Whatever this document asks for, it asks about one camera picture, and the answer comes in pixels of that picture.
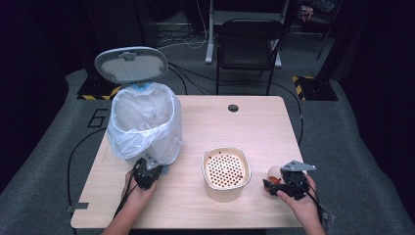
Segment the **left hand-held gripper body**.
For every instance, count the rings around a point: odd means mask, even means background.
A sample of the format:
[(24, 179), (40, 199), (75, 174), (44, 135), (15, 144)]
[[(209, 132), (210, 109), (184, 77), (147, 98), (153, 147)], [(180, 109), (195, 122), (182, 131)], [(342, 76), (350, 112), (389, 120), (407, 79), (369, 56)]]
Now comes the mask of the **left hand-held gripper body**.
[(146, 154), (135, 163), (132, 174), (138, 187), (146, 191), (159, 179), (162, 170), (163, 165)]

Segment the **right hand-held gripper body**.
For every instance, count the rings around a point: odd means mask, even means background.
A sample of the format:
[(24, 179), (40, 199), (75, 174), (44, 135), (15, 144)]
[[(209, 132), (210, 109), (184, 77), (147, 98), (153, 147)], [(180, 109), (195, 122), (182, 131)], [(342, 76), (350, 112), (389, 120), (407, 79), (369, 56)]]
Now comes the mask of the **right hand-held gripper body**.
[(283, 191), (295, 200), (302, 199), (304, 194), (309, 190), (309, 182), (304, 175), (304, 171), (315, 169), (316, 166), (314, 164), (305, 164), (298, 161), (291, 161), (284, 164), (280, 168), (285, 182)]

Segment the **white trash bag liner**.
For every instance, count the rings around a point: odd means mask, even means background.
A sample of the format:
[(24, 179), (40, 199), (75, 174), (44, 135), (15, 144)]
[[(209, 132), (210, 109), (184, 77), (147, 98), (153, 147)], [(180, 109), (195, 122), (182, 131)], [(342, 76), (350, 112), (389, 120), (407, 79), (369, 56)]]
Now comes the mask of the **white trash bag liner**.
[(150, 156), (148, 167), (170, 165), (183, 144), (181, 103), (166, 85), (131, 85), (113, 99), (108, 139), (116, 157), (130, 163)]

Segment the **white trash can with lid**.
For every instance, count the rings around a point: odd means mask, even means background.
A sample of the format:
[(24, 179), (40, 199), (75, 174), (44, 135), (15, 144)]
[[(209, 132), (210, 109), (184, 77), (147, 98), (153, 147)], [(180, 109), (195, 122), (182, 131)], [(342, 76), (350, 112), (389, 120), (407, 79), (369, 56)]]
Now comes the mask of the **white trash can with lid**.
[(105, 51), (96, 57), (95, 67), (106, 80), (122, 84), (122, 89), (131, 85), (145, 87), (149, 83), (158, 83), (157, 80), (168, 72), (165, 55), (144, 46)]

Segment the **person's left hand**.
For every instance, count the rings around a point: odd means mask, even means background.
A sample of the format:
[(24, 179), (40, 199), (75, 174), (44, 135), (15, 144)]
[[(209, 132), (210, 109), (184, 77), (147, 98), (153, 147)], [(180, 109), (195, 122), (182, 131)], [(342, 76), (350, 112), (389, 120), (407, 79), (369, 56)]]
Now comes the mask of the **person's left hand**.
[(132, 171), (125, 174), (125, 185), (123, 193), (127, 195), (126, 203), (138, 207), (147, 205), (157, 190), (157, 183), (154, 183), (150, 189), (141, 189), (135, 181)]

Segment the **person's right hand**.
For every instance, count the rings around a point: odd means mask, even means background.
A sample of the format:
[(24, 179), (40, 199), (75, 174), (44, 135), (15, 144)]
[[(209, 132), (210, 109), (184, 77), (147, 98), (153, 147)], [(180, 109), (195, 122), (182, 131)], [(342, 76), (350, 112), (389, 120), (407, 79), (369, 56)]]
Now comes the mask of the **person's right hand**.
[(298, 212), (316, 212), (319, 217), (315, 182), (309, 175), (305, 177), (309, 183), (309, 191), (302, 199), (295, 200), (283, 191), (278, 191), (277, 196), (292, 209), (295, 216)]

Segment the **beige perforated strainer bowl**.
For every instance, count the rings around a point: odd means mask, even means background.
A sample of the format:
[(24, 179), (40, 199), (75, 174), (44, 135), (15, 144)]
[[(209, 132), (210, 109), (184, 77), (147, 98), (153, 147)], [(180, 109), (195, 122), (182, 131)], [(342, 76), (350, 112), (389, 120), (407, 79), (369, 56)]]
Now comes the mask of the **beige perforated strainer bowl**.
[(218, 147), (206, 151), (202, 168), (205, 191), (218, 203), (236, 200), (252, 178), (249, 161), (237, 147)]

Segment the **black yellow striped floor plate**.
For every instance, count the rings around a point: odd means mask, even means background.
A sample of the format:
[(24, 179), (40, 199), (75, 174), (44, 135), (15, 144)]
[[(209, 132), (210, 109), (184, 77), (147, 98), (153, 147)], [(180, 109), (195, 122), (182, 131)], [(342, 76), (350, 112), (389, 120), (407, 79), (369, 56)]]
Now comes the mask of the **black yellow striped floor plate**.
[(112, 100), (119, 91), (120, 85), (103, 78), (88, 77), (77, 92), (82, 100)]
[(293, 82), (300, 100), (338, 101), (329, 81), (320, 81), (313, 76), (293, 76)]

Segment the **black folding chair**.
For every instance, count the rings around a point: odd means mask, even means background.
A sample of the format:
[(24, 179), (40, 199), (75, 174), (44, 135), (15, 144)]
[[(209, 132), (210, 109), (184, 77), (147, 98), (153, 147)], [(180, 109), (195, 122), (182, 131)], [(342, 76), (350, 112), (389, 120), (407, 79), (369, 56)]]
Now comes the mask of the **black folding chair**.
[(219, 93), (221, 70), (268, 71), (268, 95), (284, 34), (284, 25), (276, 20), (233, 19), (223, 23), (216, 47), (215, 92)]

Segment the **black tripod stand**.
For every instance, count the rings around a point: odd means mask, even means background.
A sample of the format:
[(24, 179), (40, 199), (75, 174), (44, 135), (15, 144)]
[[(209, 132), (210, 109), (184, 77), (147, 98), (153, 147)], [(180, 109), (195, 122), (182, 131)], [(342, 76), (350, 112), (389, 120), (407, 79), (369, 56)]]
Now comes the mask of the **black tripod stand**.
[(324, 48), (327, 44), (329, 35), (331, 34), (333, 24), (334, 24), (334, 22), (337, 18), (337, 15), (339, 13), (339, 10), (340, 10), (342, 4), (343, 4), (343, 0), (339, 0), (339, 4), (336, 7), (336, 11), (333, 14), (331, 14), (331, 18), (329, 20), (325, 21), (325, 25), (327, 26), (327, 30), (323, 33), (323, 36), (322, 36), (322, 44), (321, 44), (321, 47), (320, 47), (319, 52), (318, 52), (317, 57), (316, 57), (317, 61), (320, 60), (320, 58), (321, 58), (323, 50), (324, 50)]

